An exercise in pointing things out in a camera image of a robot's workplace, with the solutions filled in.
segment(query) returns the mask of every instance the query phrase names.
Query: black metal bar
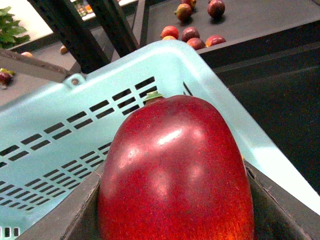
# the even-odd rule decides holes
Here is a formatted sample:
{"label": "black metal bar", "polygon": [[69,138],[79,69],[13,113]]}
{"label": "black metal bar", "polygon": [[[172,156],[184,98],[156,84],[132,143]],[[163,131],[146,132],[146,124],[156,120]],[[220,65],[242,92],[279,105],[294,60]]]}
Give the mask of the black metal bar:
{"label": "black metal bar", "polygon": [[28,0],[88,74],[110,63],[70,0]]}
{"label": "black metal bar", "polygon": [[132,31],[136,40],[140,43],[140,47],[147,45],[148,20],[149,5],[147,0],[138,0]]}
{"label": "black metal bar", "polygon": [[88,3],[120,57],[139,48],[117,0],[88,0]]}

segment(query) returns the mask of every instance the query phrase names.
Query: black tray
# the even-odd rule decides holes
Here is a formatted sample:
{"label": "black tray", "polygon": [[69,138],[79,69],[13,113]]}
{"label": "black tray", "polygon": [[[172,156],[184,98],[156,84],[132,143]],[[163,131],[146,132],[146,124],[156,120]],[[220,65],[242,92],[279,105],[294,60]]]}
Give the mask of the black tray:
{"label": "black tray", "polygon": [[[245,162],[258,240],[320,239],[320,216]],[[101,240],[97,195],[104,163],[17,240]]]}
{"label": "black tray", "polygon": [[192,21],[181,23],[174,11],[180,0],[165,0],[152,5],[150,2],[147,44],[161,40],[160,34],[168,25],[180,32],[186,27],[196,27],[200,38],[219,34],[230,41],[241,42],[243,38],[256,38],[271,32],[279,32],[320,20],[320,6],[311,0],[224,0],[225,13],[220,21],[213,21],[207,13],[208,0],[198,0]]}

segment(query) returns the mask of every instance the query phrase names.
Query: dark red fruit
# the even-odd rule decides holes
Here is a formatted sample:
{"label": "dark red fruit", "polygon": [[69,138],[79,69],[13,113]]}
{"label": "dark red fruit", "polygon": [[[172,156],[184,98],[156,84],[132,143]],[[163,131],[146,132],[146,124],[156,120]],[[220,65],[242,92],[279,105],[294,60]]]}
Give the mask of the dark red fruit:
{"label": "dark red fruit", "polygon": [[203,49],[206,47],[204,41],[202,41],[200,38],[193,37],[189,39],[186,44],[193,47],[194,50]]}
{"label": "dark red fruit", "polygon": [[184,41],[184,42],[188,42],[189,39],[192,39],[192,38],[200,38],[200,34],[198,32],[198,30],[193,27],[193,26],[190,26],[190,27],[187,27],[185,30],[183,30],[182,32],[182,36],[181,36],[181,40]]}
{"label": "dark red fruit", "polygon": [[175,26],[166,26],[161,33],[161,38],[163,39],[166,36],[172,36],[176,39],[179,38],[179,31]]}
{"label": "dark red fruit", "polygon": [[208,5],[208,14],[214,19],[220,19],[226,10],[222,0],[212,0]]}
{"label": "dark red fruit", "polygon": [[182,4],[188,4],[192,9],[195,9],[197,0],[181,0]]}
{"label": "dark red fruit", "polygon": [[8,86],[12,83],[12,81],[12,75],[6,72],[0,72],[0,85]]}
{"label": "dark red fruit", "polygon": [[226,39],[223,36],[212,35],[212,36],[208,37],[208,39],[205,41],[205,45],[207,47],[211,47],[213,45],[222,44],[225,42],[226,42]]}
{"label": "dark red fruit", "polygon": [[185,22],[190,18],[192,9],[189,4],[182,3],[178,6],[174,14],[181,22]]}
{"label": "dark red fruit", "polygon": [[193,96],[152,100],[110,146],[97,203],[101,239],[253,240],[250,185],[223,117]]}

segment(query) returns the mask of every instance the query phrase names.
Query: plastic basket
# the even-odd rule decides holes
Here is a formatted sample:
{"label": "plastic basket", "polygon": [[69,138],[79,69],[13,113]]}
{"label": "plastic basket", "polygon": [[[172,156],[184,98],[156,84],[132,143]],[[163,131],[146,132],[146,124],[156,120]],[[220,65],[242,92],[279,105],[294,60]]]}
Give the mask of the plastic basket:
{"label": "plastic basket", "polygon": [[196,51],[160,41],[0,108],[0,239],[15,239],[94,171],[120,124],[154,90],[207,100],[250,163],[294,196],[311,188]]}

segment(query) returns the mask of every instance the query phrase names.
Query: gray surface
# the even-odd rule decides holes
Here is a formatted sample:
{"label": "gray surface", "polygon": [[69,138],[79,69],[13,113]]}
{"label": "gray surface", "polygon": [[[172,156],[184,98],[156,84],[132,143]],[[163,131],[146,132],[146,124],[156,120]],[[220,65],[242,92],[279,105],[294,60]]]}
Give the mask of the gray surface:
{"label": "gray surface", "polygon": [[261,36],[320,19],[320,6],[312,0],[224,0],[224,18],[213,22],[208,15],[208,0],[198,0],[192,22],[181,23],[174,11],[180,0],[167,0],[149,9],[147,43],[160,39],[164,27],[176,26],[180,33],[186,27],[196,27],[205,42],[211,35],[219,34],[227,41]]}

